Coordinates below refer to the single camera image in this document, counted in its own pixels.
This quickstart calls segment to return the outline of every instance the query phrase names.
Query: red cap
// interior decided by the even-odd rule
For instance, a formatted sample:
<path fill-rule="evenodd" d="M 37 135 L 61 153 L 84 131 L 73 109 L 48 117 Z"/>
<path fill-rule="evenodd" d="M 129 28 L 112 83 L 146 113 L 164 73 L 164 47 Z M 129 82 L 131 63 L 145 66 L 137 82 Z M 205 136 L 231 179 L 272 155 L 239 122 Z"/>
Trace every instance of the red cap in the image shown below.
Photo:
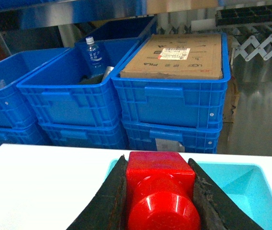
<path fill-rule="evenodd" d="M 182 184 L 171 175 L 145 178 L 136 190 L 129 230 L 200 230 L 200 217 Z"/>

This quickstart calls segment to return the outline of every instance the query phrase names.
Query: blue plastic crate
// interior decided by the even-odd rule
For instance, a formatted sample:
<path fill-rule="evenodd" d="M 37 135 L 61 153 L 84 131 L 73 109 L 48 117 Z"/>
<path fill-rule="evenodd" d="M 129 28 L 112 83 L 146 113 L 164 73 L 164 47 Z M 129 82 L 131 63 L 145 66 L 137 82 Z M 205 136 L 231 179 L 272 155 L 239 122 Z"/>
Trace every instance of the blue plastic crate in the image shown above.
<path fill-rule="evenodd" d="M 110 163 L 106 175 L 117 161 Z M 272 190 L 259 166 L 214 162 L 198 164 L 242 211 L 263 229 L 272 230 Z"/>
<path fill-rule="evenodd" d="M 108 66 L 120 65 L 138 47 L 135 39 L 97 42 Z M 87 45 L 75 48 L 33 73 L 18 84 L 40 123 L 112 127 L 121 117 L 121 107 L 111 74 L 100 84 L 77 85 L 90 76 Z"/>
<path fill-rule="evenodd" d="M 66 50 L 58 48 L 26 51 L 0 61 L 0 80 L 6 83 L 0 89 L 0 127 L 23 129 L 37 119 L 31 105 L 16 85 L 35 69 Z"/>
<path fill-rule="evenodd" d="M 51 145 L 47 134 L 35 122 L 25 129 L 0 128 L 0 145 L 26 144 L 26 145 Z"/>
<path fill-rule="evenodd" d="M 126 149 L 126 132 L 121 124 L 113 127 L 90 127 L 40 124 L 56 146 L 101 149 Z"/>
<path fill-rule="evenodd" d="M 220 129 L 227 82 L 230 80 L 226 34 L 222 34 L 223 78 L 219 80 L 120 78 L 120 71 L 143 45 L 118 68 L 117 74 L 112 75 L 123 120 Z"/>
<path fill-rule="evenodd" d="M 185 147 L 185 152 L 216 153 L 220 129 L 196 129 L 122 121 L 130 149 L 157 151 L 156 139 L 172 140 Z"/>
<path fill-rule="evenodd" d="M 35 4 L 47 3 L 56 0 L 0 0 L 0 10 L 31 6 Z"/>
<path fill-rule="evenodd" d="M 157 17 L 139 17 L 109 21 L 103 26 L 95 29 L 87 36 L 92 36 L 95 41 L 118 41 L 129 38 L 137 39 L 141 42 L 146 40 L 151 34 L 156 34 Z"/>

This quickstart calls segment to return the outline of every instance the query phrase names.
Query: red plastic bottle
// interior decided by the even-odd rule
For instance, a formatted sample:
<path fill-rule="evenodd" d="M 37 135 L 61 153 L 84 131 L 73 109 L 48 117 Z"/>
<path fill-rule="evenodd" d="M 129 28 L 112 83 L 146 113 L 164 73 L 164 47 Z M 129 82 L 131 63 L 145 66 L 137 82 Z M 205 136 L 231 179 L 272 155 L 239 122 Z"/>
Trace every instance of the red plastic bottle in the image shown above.
<path fill-rule="evenodd" d="M 200 230 L 195 172 L 177 152 L 131 152 L 126 171 L 128 230 Z"/>

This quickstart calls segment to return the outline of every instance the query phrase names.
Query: bottle label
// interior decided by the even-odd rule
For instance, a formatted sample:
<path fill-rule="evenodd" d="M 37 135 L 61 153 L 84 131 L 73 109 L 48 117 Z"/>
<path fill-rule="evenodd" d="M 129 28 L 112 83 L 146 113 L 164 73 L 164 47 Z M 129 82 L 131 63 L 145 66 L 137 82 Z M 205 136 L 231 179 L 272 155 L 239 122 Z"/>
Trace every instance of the bottle label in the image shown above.
<path fill-rule="evenodd" d="M 95 51 L 88 52 L 90 63 L 93 66 L 98 66 L 102 62 L 102 55 L 99 49 L 96 49 Z"/>

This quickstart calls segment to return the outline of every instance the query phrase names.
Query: white table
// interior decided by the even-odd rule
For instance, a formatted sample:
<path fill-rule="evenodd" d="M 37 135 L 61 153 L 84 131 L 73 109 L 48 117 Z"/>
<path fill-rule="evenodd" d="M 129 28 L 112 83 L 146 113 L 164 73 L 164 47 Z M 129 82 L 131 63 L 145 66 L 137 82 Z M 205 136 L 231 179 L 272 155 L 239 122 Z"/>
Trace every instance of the white table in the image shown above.
<path fill-rule="evenodd" d="M 128 150 L 0 147 L 0 230 L 65 230 Z M 183 153 L 188 160 L 255 163 L 272 188 L 272 157 Z"/>

